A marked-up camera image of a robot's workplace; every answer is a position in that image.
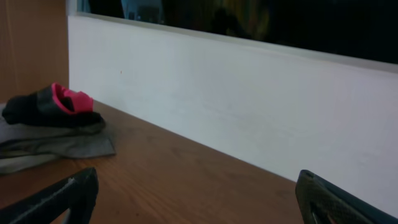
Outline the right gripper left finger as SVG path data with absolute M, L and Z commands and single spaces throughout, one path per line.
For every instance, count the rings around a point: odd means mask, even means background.
M 64 223 L 89 224 L 99 183 L 96 169 L 83 169 L 1 209 L 1 223 L 51 223 L 68 211 Z

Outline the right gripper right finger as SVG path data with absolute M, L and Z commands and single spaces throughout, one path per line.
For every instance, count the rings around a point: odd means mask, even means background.
M 397 224 L 397 218 L 301 170 L 295 195 L 304 224 Z

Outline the black leggings with red waistband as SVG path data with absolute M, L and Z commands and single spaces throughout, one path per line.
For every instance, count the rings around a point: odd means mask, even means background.
M 94 100 L 82 91 L 72 91 L 58 83 L 29 95 L 7 101 L 2 116 L 8 124 L 80 128 L 103 124 L 101 115 L 93 111 Z

